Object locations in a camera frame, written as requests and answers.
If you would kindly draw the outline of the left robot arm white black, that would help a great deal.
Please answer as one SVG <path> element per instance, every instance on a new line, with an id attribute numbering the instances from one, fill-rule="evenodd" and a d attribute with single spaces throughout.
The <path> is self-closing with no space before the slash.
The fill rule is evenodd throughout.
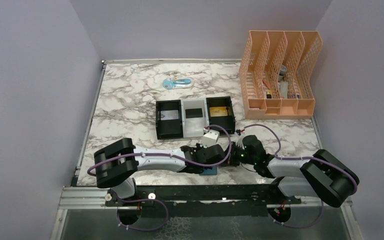
<path id="1" fill-rule="evenodd" d="M 122 138 L 99 150 L 87 174 L 96 178 L 97 187 L 111 189 L 124 205 L 137 200 L 136 182 L 132 175 L 139 171 L 170 171 L 201 174 L 224 163 L 232 147 L 224 151 L 219 144 L 208 147 L 182 146 L 173 150 L 136 147 L 131 138 Z"/>

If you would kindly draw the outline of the blue leather card holder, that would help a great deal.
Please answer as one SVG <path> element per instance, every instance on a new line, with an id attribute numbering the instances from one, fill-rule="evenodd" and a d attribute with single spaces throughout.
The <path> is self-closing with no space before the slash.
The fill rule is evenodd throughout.
<path id="1" fill-rule="evenodd" d="M 204 168 L 203 171 L 199 174 L 200 176 L 215 176 L 218 174 L 217 166 L 212 166 Z"/>

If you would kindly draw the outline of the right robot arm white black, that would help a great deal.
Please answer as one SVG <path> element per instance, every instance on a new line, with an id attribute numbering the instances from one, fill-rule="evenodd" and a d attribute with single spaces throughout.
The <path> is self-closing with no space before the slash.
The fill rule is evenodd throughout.
<path id="1" fill-rule="evenodd" d="M 228 164 L 248 164 L 259 176 L 273 179 L 268 196 L 276 204 L 301 196 L 338 208 L 360 183 L 352 170 L 325 149 L 311 156 L 280 157 L 267 153 L 255 135 L 242 135 L 232 143 Z"/>

